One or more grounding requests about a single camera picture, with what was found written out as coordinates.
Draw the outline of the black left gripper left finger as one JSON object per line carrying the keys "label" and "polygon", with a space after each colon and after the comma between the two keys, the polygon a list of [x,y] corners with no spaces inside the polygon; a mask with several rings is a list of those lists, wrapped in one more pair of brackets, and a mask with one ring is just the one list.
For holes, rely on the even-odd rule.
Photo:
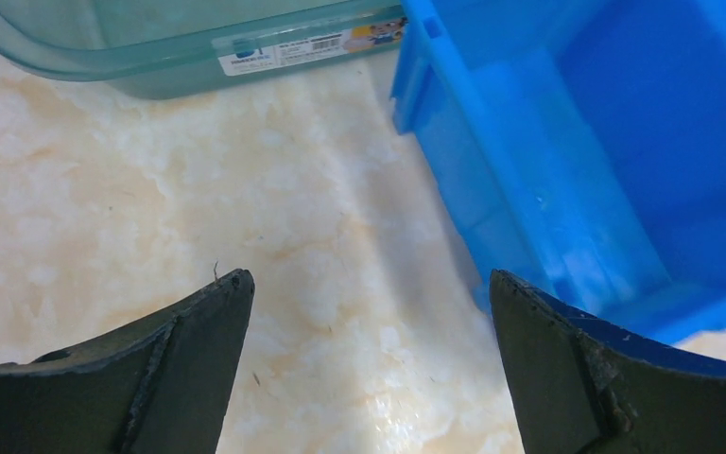
{"label": "black left gripper left finger", "polygon": [[237,269],[29,363],[0,364],[0,453],[213,453],[250,323]]}

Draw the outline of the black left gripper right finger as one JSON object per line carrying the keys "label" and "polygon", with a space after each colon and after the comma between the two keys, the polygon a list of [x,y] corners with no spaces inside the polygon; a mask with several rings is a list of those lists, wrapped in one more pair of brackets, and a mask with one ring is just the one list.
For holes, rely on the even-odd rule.
{"label": "black left gripper right finger", "polygon": [[490,303],[527,453],[726,453],[726,360],[637,335],[508,271]]}

